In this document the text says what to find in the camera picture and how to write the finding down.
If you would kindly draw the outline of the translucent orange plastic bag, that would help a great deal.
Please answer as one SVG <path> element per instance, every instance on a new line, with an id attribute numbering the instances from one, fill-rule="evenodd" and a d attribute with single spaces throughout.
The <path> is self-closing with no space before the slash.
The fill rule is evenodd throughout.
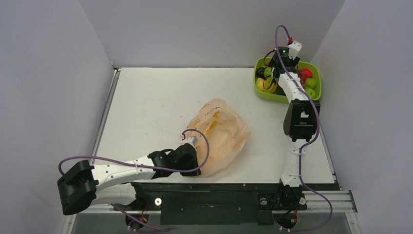
<path id="1" fill-rule="evenodd" d="M 201 177 L 209 177 L 226 168 L 241 152 L 251 135 L 247 123 L 222 99 L 207 102 L 188 123 L 186 136 L 198 138 L 195 149 L 198 163 L 208 160 Z"/>

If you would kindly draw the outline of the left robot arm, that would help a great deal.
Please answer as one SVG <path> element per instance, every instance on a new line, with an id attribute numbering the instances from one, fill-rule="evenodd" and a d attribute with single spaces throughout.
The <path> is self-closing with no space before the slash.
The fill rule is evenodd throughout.
<path id="1" fill-rule="evenodd" d="M 80 213 L 92 205 L 111 203 L 139 210 L 145 205 L 145 196 L 136 191 L 131 184 L 133 181 L 164 178 L 173 173 L 201 174 L 192 143 L 183 143 L 175 150 L 154 151 L 126 162 L 107 158 L 106 164 L 91 164 L 86 156 L 77 159 L 68 171 L 61 171 L 57 181 L 64 215 Z"/>

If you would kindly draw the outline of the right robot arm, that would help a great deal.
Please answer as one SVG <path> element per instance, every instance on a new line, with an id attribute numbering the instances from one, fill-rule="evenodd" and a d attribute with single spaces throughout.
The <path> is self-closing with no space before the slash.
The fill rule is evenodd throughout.
<path id="1" fill-rule="evenodd" d="M 275 194 L 276 207 L 294 210 L 305 205 L 302 193 L 302 163 L 307 145 L 319 134 L 319 103 L 313 102 L 305 92 L 296 71 L 297 59 L 289 55 L 289 47 L 280 46 L 271 60 L 277 84 L 288 100 L 288 109 L 283 122 L 284 134 L 289 138 L 284 171 L 280 187 Z"/>

